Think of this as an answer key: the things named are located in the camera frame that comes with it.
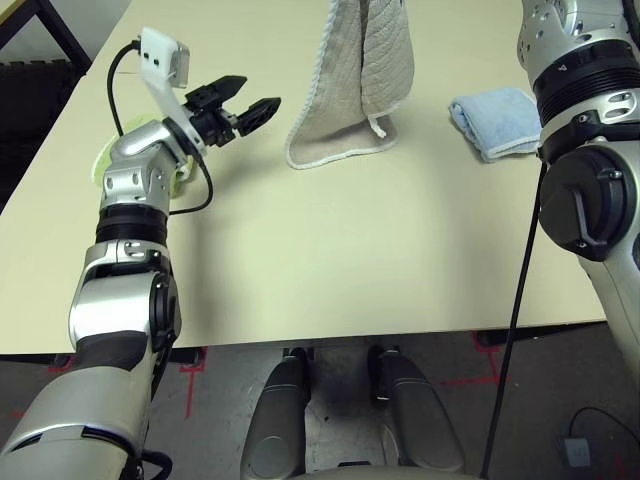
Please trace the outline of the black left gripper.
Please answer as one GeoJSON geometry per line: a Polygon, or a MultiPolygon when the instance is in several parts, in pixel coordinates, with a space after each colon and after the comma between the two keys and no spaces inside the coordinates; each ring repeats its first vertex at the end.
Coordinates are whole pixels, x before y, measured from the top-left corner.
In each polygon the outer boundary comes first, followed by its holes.
{"type": "MultiPolygon", "coordinates": [[[[226,75],[185,95],[184,106],[191,113],[189,121],[206,146],[223,147],[236,138],[232,115],[223,104],[235,97],[247,82],[241,75],[226,75]]],[[[247,136],[266,124],[278,111],[280,97],[263,98],[237,117],[235,130],[247,136]]]]}

